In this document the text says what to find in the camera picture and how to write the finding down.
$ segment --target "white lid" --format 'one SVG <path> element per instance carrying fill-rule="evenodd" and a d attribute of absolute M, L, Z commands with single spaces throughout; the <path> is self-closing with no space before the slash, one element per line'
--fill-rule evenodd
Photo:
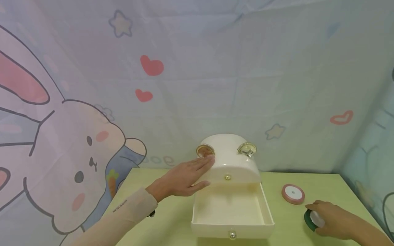
<path fill-rule="evenodd" d="M 215 164 L 199 181 L 211 183 L 259 183 L 260 172 L 253 159 L 256 147 L 234 134 L 216 134 L 204 139 L 198 156 L 215 155 Z"/>
<path fill-rule="evenodd" d="M 320 217 L 320 215 L 316 211 L 312 211 L 310 213 L 310 219 L 316 226 L 320 228 L 325 225 L 325 221 Z"/>

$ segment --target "arm sleeve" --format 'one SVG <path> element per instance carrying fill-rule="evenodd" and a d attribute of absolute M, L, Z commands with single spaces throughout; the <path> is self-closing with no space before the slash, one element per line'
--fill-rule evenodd
<path fill-rule="evenodd" d="M 144 188 L 126 198 L 79 237 L 72 246 L 115 246 L 134 226 L 149 216 L 158 204 Z"/>

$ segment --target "table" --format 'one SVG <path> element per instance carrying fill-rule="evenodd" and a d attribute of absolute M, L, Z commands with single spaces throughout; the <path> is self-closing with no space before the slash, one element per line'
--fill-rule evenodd
<path fill-rule="evenodd" d="M 140 187 L 147 187 L 168 169 L 133 168 L 106 212 L 112 211 Z M 357 243 L 320 237 L 305 224 L 307 203 L 330 201 L 380 228 L 356 195 L 338 174 L 261 173 L 263 189 L 271 210 L 275 230 L 269 239 L 196 238 L 190 228 L 193 197 L 169 197 L 160 202 L 153 218 L 146 218 L 128 232 L 117 246 L 356 246 Z M 292 205 L 281 196 L 282 187 L 291 183 L 305 192 L 302 205 Z"/>

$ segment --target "cream jewelry box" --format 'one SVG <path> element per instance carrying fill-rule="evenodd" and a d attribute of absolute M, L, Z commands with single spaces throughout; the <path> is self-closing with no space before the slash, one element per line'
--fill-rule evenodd
<path fill-rule="evenodd" d="M 234 134 L 207 137 L 197 155 L 215 155 L 215 164 L 199 181 L 211 185 L 194 197 L 191 229 L 197 237 L 266 239 L 275 223 L 253 155 L 256 146 Z"/>

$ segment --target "red heart outline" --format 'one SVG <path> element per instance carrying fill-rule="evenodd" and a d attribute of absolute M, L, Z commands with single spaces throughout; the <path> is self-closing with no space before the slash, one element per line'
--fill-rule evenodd
<path fill-rule="evenodd" d="M 330 122 L 334 125 L 346 125 L 353 119 L 353 110 L 348 110 L 342 115 L 334 115 L 330 118 Z"/>
<path fill-rule="evenodd" d="M 153 94 L 150 91 L 136 90 L 136 96 L 140 102 L 149 102 L 153 98 Z"/>
<path fill-rule="evenodd" d="M 160 75 L 164 71 L 164 64 L 159 60 L 150 60 L 148 56 L 142 55 L 139 59 L 141 62 L 141 66 L 144 69 L 145 73 L 149 76 L 157 76 Z"/>

